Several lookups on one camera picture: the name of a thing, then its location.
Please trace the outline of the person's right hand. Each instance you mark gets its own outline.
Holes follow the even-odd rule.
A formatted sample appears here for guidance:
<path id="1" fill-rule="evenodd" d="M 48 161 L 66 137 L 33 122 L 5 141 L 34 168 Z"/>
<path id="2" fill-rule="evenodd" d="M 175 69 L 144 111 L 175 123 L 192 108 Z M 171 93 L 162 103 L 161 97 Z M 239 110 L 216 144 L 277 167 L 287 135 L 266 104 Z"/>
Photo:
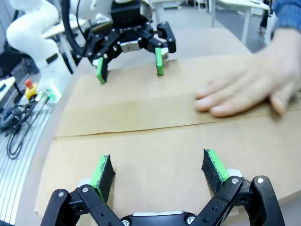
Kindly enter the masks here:
<path id="1" fill-rule="evenodd" d="M 196 109 L 215 117 L 244 112 L 269 98 L 283 114 L 301 89 L 301 33 L 278 28 L 271 43 L 248 58 L 248 65 L 234 67 L 196 93 Z"/>

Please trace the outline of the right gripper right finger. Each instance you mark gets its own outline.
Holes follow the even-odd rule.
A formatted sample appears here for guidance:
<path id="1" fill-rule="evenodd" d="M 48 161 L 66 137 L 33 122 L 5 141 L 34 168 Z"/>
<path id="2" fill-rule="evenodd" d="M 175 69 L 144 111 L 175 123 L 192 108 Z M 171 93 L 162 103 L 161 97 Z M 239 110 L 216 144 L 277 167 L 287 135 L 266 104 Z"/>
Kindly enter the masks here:
<path id="1" fill-rule="evenodd" d="M 267 176 L 251 181 L 230 176 L 213 149 L 204 149 L 202 171 L 213 197 L 195 218 L 197 226 L 220 226 L 235 206 L 244 207 L 252 226 L 283 226 L 284 218 Z"/>

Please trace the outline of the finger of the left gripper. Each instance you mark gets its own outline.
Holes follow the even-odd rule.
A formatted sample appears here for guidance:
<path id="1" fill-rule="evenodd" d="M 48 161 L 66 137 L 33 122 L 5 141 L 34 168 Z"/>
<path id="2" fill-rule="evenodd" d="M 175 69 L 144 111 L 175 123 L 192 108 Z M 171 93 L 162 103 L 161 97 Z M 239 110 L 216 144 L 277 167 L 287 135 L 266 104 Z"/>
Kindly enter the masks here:
<path id="1" fill-rule="evenodd" d="M 107 36 L 92 33 L 88 40 L 86 56 L 91 64 L 96 61 L 96 77 L 102 84 L 107 82 L 109 62 L 120 55 L 119 38 L 120 33 L 112 29 Z"/>
<path id="2" fill-rule="evenodd" d="M 155 54 L 157 75 L 164 75 L 163 71 L 163 50 L 168 53 L 176 52 L 176 39 L 170 24 L 161 22 L 154 31 L 149 24 L 138 29 L 138 36 L 141 38 L 141 47 Z"/>

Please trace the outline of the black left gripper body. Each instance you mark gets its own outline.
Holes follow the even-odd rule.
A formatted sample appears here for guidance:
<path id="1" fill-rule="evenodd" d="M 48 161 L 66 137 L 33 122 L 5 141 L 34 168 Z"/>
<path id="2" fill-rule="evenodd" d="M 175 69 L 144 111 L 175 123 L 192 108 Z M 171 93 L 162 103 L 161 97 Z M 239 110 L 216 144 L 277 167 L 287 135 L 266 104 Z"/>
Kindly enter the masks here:
<path id="1" fill-rule="evenodd" d="M 152 8 L 147 2 L 114 2 L 111 6 L 113 29 L 117 33 L 115 43 L 122 52 L 148 48 L 153 38 Z"/>

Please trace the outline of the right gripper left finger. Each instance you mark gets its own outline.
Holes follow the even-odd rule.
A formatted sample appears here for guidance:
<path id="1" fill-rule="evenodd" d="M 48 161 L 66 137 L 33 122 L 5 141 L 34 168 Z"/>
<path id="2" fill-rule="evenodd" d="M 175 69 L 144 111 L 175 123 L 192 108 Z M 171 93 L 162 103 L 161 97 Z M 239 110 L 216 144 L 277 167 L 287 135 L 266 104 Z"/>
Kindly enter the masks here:
<path id="1" fill-rule="evenodd" d="M 121 226 L 107 204 L 116 173 L 110 155 L 103 155 L 89 183 L 73 192 L 55 190 L 49 199 L 42 226 L 75 226 L 82 215 L 90 215 L 99 226 Z"/>

